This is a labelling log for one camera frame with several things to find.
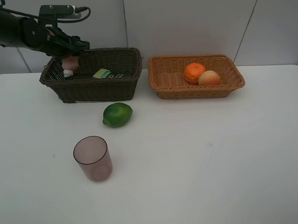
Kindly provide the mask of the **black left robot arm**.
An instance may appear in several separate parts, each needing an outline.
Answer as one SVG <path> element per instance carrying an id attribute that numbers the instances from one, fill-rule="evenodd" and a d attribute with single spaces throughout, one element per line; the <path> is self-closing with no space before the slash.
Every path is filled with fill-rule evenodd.
<path id="1" fill-rule="evenodd" d="M 89 18 L 89 7 L 42 5 L 37 16 L 4 8 L 0 1 L 0 46 L 26 48 L 50 57 L 65 58 L 90 48 L 79 36 L 67 35 L 58 24 Z"/>

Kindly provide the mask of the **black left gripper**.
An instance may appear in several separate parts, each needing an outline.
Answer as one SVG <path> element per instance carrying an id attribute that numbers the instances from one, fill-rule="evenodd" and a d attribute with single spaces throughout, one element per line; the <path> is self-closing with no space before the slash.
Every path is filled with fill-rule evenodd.
<path id="1" fill-rule="evenodd" d="M 33 51 L 45 53 L 48 56 L 67 58 L 79 56 L 82 51 L 89 50 L 89 42 L 79 36 L 68 36 L 67 47 L 57 43 L 58 39 L 49 29 L 40 26 L 33 18 L 21 19 L 22 42 L 24 47 Z"/>

